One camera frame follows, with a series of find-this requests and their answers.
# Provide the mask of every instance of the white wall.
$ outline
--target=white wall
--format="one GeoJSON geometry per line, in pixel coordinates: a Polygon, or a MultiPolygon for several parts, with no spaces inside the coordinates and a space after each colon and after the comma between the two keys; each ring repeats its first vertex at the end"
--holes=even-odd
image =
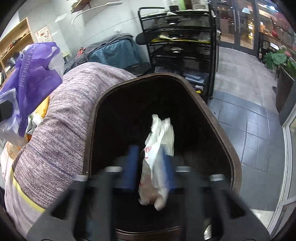
{"type": "MultiPolygon", "coordinates": [[[[78,49],[83,46],[99,42],[104,38],[111,36],[119,31],[121,33],[130,33],[134,38],[142,32],[140,21],[138,19],[138,8],[140,7],[163,7],[163,0],[121,0],[123,3],[117,6],[101,7],[78,16],[73,25],[72,19],[81,11],[70,14],[71,5],[77,0],[52,0],[53,8],[56,14],[68,15],[58,22],[63,33],[65,41],[69,47],[72,56],[76,56],[78,49]]],[[[103,5],[116,0],[92,0],[91,7],[103,5]]],[[[141,47],[142,55],[145,54],[145,46],[141,47]]]]}
{"type": "Polygon", "coordinates": [[[16,26],[20,23],[20,18],[18,11],[13,15],[10,22],[7,24],[6,28],[4,29],[4,32],[2,33],[0,37],[0,41],[16,26]]]}
{"type": "Polygon", "coordinates": [[[54,11],[51,0],[27,0],[19,8],[18,13],[20,21],[28,17],[34,41],[36,41],[35,32],[47,25],[53,40],[60,47],[64,56],[70,53],[62,31],[59,25],[55,23],[57,14],[54,11]]]}

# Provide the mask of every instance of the striped fabric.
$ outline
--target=striped fabric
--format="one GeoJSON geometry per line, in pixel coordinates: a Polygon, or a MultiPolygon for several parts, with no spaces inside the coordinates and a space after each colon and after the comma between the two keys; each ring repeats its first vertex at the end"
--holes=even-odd
{"type": "Polygon", "coordinates": [[[19,152],[5,184],[5,205],[25,237],[40,214],[80,174],[95,101],[129,72],[89,62],[69,71],[50,95],[47,114],[19,152]]]}

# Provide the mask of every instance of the black metal rack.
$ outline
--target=black metal rack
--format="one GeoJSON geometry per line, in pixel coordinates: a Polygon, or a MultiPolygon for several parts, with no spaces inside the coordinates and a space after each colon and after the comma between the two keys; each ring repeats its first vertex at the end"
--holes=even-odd
{"type": "Polygon", "coordinates": [[[147,46],[149,60],[153,68],[167,67],[184,76],[186,71],[207,73],[203,83],[194,83],[203,88],[201,96],[205,102],[213,96],[217,66],[217,38],[215,14],[211,2],[209,11],[176,11],[141,16],[143,9],[163,9],[163,7],[141,7],[138,10],[147,46]]]}

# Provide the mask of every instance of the crumpled plastic bag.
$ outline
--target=crumpled plastic bag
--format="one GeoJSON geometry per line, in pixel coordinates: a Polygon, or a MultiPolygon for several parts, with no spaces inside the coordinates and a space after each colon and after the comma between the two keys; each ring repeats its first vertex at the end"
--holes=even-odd
{"type": "Polygon", "coordinates": [[[0,103],[9,100],[13,104],[13,115],[0,122],[3,138],[16,146],[24,145],[28,116],[62,83],[63,72],[63,56],[55,42],[34,43],[23,49],[15,71],[0,90],[0,103]]]}
{"type": "Polygon", "coordinates": [[[152,115],[151,133],[145,145],[139,202],[142,205],[154,204],[159,211],[165,207],[169,193],[164,154],[174,155],[174,130],[169,118],[162,121],[157,115],[152,115]]]}

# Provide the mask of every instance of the pink flower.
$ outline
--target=pink flower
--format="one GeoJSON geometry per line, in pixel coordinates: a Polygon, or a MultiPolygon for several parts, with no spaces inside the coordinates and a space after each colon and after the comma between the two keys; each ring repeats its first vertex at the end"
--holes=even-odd
{"type": "Polygon", "coordinates": [[[292,56],[288,51],[285,51],[285,54],[286,54],[288,57],[291,57],[291,56],[292,56]]]}

